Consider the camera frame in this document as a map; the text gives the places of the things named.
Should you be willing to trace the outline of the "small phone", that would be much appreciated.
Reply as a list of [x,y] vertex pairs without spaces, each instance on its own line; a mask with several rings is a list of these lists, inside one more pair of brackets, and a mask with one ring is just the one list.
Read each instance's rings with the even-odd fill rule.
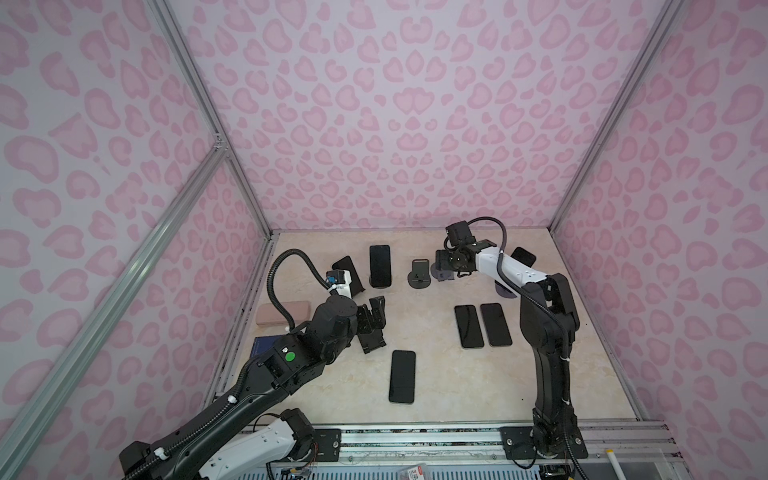
[[529,268],[532,268],[537,260],[535,254],[520,246],[513,250],[510,257]]

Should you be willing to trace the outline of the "silver phone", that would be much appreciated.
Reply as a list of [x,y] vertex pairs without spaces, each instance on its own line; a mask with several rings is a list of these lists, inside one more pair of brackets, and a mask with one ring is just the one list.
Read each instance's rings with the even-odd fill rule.
[[369,247],[369,283],[373,288],[383,289],[392,285],[391,250],[389,245]]

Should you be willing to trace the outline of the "purple phone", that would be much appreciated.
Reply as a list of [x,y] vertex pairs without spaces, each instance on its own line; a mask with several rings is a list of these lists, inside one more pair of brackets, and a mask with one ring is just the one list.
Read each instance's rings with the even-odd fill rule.
[[461,346],[464,349],[483,348],[485,342],[476,307],[474,305],[457,305],[454,307],[454,314]]

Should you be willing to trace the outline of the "teal-edged phone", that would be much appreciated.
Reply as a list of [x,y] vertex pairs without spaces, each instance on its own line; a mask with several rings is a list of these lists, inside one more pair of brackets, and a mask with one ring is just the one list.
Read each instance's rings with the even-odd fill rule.
[[413,404],[415,401],[416,353],[411,350],[392,352],[388,399],[392,403]]

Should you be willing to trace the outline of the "silver-edged phone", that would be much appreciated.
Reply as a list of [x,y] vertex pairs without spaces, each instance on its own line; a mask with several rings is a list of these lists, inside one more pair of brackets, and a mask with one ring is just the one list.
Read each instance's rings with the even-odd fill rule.
[[492,347],[506,347],[513,344],[502,306],[487,303],[480,306],[488,342]]

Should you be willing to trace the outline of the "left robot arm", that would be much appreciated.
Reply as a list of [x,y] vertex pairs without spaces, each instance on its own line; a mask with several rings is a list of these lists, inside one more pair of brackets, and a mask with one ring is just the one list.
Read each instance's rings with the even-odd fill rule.
[[223,467],[226,446],[251,422],[319,377],[354,338],[386,325],[382,296],[359,305],[332,294],[310,321],[278,337],[242,367],[235,384],[186,424],[152,443],[135,441],[119,455],[127,479],[202,479]]

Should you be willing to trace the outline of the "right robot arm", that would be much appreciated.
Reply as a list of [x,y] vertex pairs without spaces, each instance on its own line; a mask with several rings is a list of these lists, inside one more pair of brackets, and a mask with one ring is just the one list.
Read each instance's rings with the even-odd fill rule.
[[515,292],[520,330],[532,348],[536,400],[532,410],[532,450],[539,458],[577,462],[588,456],[571,397],[571,352],[580,320],[568,279],[534,268],[536,256],[517,247],[506,252],[504,224],[489,216],[446,227],[436,252],[440,271],[459,278],[475,272]]

